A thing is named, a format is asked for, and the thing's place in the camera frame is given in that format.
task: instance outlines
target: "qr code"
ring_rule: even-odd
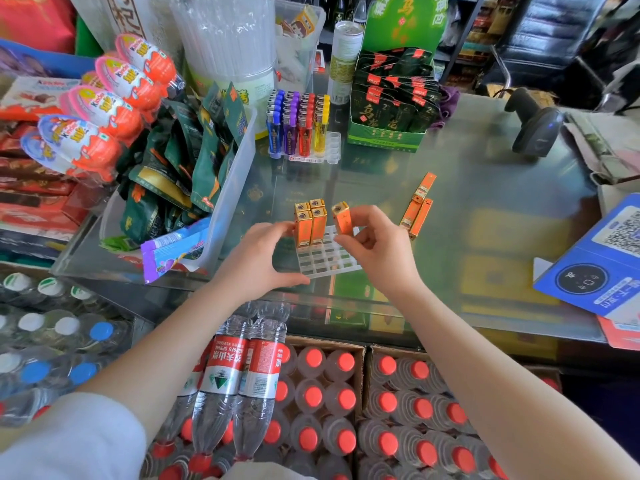
[[[640,258],[640,209],[625,207],[592,241]]]

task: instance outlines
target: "white bottle cap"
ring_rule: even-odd
[[[38,291],[47,296],[58,296],[65,291],[65,284],[55,278],[45,278],[38,283]]]
[[[15,352],[7,352],[0,354],[0,373],[12,372],[20,366],[20,354]]]
[[[94,293],[91,293],[91,291],[87,291],[84,288],[80,288],[80,286],[74,286],[71,288],[71,296],[84,301],[85,299],[94,297]]]
[[[44,315],[39,313],[27,313],[18,322],[18,328],[26,331],[35,331],[44,325]]]
[[[75,317],[62,317],[53,327],[60,335],[73,335],[80,329],[80,320]]]
[[[12,273],[4,279],[3,286],[11,291],[24,291],[33,286],[33,280],[26,274]]]

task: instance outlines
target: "white plastic grid tray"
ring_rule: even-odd
[[[356,235],[359,230],[354,227],[353,234]],[[300,273],[309,278],[322,278],[362,269],[353,256],[334,242],[335,235],[335,226],[327,226],[324,228],[322,244],[296,249]]]
[[[295,155],[286,155],[285,153],[281,153],[279,155],[275,155],[270,153],[271,158],[278,159],[281,157],[286,157],[289,161],[292,162],[304,162],[304,163],[323,163],[327,162],[329,165],[336,165],[340,161],[340,133],[336,133],[335,131],[327,131],[326,132],[326,140],[324,142],[324,152],[323,153],[314,153],[311,152],[311,155],[308,157],[301,157],[298,150],[296,149]]]

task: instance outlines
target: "forearm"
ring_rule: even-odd
[[[79,390],[126,406],[140,420],[150,442],[203,350],[241,304],[236,295],[224,283],[208,283]]]
[[[638,464],[594,421],[426,287],[392,301],[511,478],[640,477]]]

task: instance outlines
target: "blue box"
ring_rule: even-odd
[[[640,194],[629,194],[533,288],[615,322],[640,324]]]

